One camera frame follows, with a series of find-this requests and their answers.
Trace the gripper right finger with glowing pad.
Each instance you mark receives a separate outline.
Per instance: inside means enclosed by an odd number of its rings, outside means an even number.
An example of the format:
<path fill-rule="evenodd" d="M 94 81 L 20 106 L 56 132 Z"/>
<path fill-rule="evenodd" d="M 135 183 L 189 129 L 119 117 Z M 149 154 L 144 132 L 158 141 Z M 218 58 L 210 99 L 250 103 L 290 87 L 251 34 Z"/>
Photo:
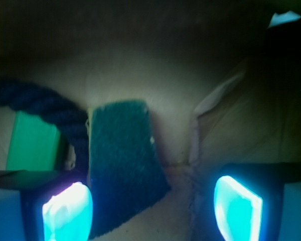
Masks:
<path fill-rule="evenodd" d="M 225 165 L 214 213 L 223 240 L 301 240 L 301 163 Z"/>

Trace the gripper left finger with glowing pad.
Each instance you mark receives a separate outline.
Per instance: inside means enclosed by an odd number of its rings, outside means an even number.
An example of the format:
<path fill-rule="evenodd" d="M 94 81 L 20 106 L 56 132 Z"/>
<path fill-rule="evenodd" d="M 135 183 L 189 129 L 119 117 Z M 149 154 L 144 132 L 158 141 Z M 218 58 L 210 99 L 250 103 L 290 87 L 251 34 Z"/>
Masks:
<path fill-rule="evenodd" d="M 89 187 L 75 171 L 0 171 L 0 240 L 88 240 Z"/>

